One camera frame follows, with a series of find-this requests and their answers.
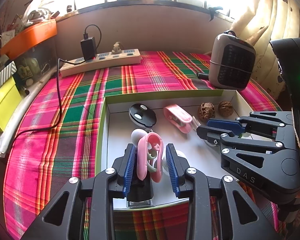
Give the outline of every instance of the portable heater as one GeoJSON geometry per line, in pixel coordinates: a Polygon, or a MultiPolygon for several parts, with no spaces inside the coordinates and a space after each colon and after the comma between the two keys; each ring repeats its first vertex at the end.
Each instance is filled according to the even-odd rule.
{"type": "Polygon", "coordinates": [[[248,85],[256,51],[236,37],[233,31],[218,35],[214,41],[209,70],[209,81],[223,89],[243,90],[248,85]]]}

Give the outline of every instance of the pink clothespin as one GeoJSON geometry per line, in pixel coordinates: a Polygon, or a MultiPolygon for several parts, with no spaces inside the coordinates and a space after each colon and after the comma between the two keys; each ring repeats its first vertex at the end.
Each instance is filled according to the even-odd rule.
{"type": "Polygon", "coordinates": [[[191,131],[192,117],[177,104],[172,104],[163,108],[163,114],[167,120],[176,126],[181,132],[191,131]]]}
{"type": "Polygon", "coordinates": [[[143,136],[138,142],[138,158],[137,158],[137,176],[139,179],[144,180],[147,171],[150,171],[151,178],[154,182],[160,182],[162,177],[162,153],[163,153],[163,142],[161,137],[155,132],[150,132],[147,135],[143,136]],[[152,151],[158,152],[156,167],[153,167],[153,157],[148,162],[148,143],[152,147],[152,151]]]}

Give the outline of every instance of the cardboard box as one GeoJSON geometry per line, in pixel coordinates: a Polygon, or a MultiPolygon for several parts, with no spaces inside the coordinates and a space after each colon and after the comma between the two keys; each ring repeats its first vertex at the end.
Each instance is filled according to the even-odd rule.
{"type": "Polygon", "coordinates": [[[10,77],[0,87],[0,132],[4,131],[20,101],[21,96],[15,86],[14,79],[10,77]]]}
{"type": "MultiPolygon", "coordinates": [[[[129,108],[135,103],[142,103],[156,113],[157,123],[153,131],[162,138],[164,151],[168,143],[173,143],[176,150],[186,155],[190,166],[199,169],[207,176],[222,178],[228,175],[220,166],[219,146],[207,145],[194,130],[183,134],[165,119],[162,110],[163,107],[175,103],[197,118],[199,105],[203,102],[210,102],[215,106],[216,118],[223,118],[218,113],[218,104],[224,100],[230,101],[234,107],[234,113],[228,119],[234,120],[238,116],[249,116],[252,111],[249,104],[236,90],[160,91],[105,97],[98,129],[95,174],[111,167],[115,158],[124,155],[127,144],[131,143],[131,132],[140,128],[130,120],[129,108]]],[[[251,135],[249,138],[269,140],[257,135],[251,135]]],[[[175,197],[170,178],[166,174],[162,174],[159,183],[153,182],[153,190],[154,207],[151,207],[152,209],[187,201],[187,199],[180,200],[175,197]]],[[[126,199],[114,199],[114,209],[131,210],[126,206],[126,199]]]]}

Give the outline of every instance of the yellow box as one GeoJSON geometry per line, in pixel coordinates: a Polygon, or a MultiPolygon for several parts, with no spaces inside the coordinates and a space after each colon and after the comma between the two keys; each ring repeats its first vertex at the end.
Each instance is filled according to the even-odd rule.
{"type": "Polygon", "coordinates": [[[0,87],[0,132],[7,126],[10,117],[21,101],[21,96],[15,86],[13,77],[10,77],[0,87]]]}

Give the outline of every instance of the window sill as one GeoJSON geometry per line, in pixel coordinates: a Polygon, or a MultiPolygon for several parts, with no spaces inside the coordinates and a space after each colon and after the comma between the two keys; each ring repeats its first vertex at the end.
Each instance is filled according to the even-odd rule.
{"type": "MultiPolygon", "coordinates": [[[[128,6],[128,5],[163,5],[163,6],[172,6],[172,7],[178,7],[178,8],[183,8],[183,9],[188,9],[188,10],[193,10],[193,11],[198,11],[206,14],[210,14],[210,11],[206,8],[195,6],[192,4],[187,4],[187,3],[181,3],[181,2],[175,2],[175,1],[165,1],[165,0],[120,0],[120,1],[113,1],[113,2],[105,2],[105,3],[100,3],[96,5],[92,5],[86,8],[82,8],[79,10],[75,10],[72,12],[69,12],[62,17],[57,17],[56,21],[63,21],[65,19],[68,19],[71,16],[77,15],[77,14],[82,14],[98,9],[104,9],[104,8],[111,8],[111,7],[118,7],[118,6],[128,6]]],[[[223,20],[226,20],[228,22],[233,22],[234,19],[230,18],[222,13],[216,12],[215,17],[221,18],[223,20]]]]}

